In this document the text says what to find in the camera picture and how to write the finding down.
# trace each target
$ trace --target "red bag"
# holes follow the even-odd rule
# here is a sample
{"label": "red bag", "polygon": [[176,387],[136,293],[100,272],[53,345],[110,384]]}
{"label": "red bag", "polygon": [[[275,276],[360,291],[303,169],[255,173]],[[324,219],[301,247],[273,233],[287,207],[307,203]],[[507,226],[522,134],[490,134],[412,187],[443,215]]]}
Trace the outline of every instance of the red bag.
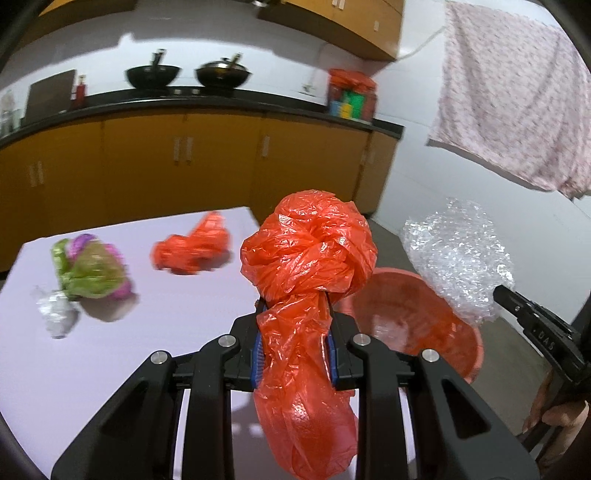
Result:
{"label": "red bag", "polygon": [[348,70],[330,69],[329,83],[344,90],[353,90],[356,93],[372,92],[378,86],[371,78],[361,72],[350,72]]}
{"label": "red bag", "polygon": [[230,235],[219,212],[209,212],[189,236],[171,235],[154,245],[151,259],[158,270],[195,274],[204,260],[212,260],[228,251]]}
{"label": "red bag", "polygon": [[353,392],[332,387],[324,339],[331,302],[359,290],[377,249],[353,202],[308,190],[285,197],[242,244],[242,274],[267,301],[257,317],[265,369],[255,390],[277,462],[301,480],[346,470],[357,451]]}

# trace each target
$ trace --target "green and purple plastic wrapper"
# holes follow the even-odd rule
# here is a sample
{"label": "green and purple plastic wrapper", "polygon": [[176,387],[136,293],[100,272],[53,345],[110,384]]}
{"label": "green and purple plastic wrapper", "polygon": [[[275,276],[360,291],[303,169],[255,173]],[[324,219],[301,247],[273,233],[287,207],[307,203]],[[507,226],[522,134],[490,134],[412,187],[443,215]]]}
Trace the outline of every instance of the green and purple plastic wrapper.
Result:
{"label": "green and purple plastic wrapper", "polygon": [[63,239],[51,249],[60,287],[69,300],[125,299],[131,295],[123,258],[111,244],[84,233]]}

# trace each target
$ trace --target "bubble wrap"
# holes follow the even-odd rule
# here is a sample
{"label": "bubble wrap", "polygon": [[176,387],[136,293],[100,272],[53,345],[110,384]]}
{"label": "bubble wrap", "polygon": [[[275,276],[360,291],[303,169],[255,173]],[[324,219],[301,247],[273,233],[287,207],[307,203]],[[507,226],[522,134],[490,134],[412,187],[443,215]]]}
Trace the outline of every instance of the bubble wrap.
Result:
{"label": "bubble wrap", "polygon": [[419,275],[470,325],[494,320],[497,285],[513,288],[513,265],[482,207],[452,199],[422,222],[407,220],[402,244]]}

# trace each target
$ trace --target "metal screw cap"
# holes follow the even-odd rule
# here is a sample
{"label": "metal screw cap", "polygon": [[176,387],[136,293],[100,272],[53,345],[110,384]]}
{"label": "metal screw cap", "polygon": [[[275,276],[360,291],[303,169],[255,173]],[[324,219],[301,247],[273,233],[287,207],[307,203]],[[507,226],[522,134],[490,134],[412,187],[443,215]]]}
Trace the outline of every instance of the metal screw cap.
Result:
{"label": "metal screw cap", "polygon": [[150,355],[150,360],[152,360],[153,364],[160,365],[168,360],[168,354],[162,350],[158,350]]}
{"label": "metal screw cap", "polygon": [[369,345],[371,342],[371,337],[369,335],[365,335],[364,333],[358,333],[353,337],[353,342],[359,346]]}
{"label": "metal screw cap", "polygon": [[217,342],[220,344],[220,346],[228,348],[229,346],[232,346],[234,343],[236,343],[236,338],[232,335],[222,335]]}
{"label": "metal screw cap", "polygon": [[421,355],[427,362],[436,362],[437,360],[439,360],[439,353],[437,353],[432,348],[427,348],[426,350],[423,350],[423,353]]}

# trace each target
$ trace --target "black countertop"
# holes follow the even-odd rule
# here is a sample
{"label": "black countertop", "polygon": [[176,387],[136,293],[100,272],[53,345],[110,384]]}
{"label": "black countertop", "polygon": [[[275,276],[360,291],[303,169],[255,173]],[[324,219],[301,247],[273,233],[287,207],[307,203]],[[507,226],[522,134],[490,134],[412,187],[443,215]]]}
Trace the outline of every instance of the black countertop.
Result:
{"label": "black countertop", "polygon": [[151,108],[219,108],[251,112],[286,113],[324,120],[361,131],[379,132],[398,139],[402,138],[402,132],[404,131],[402,125],[376,119],[372,125],[368,125],[354,120],[338,118],[324,113],[326,108],[324,105],[270,93],[234,90],[231,95],[228,95],[222,92],[208,91],[202,87],[169,87],[165,92],[129,89],[90,95],[85,100],[84,108],[57,113],[33,124],[24,125],[0,139],[0,148],[47,128],[56,127],[74,120]]}

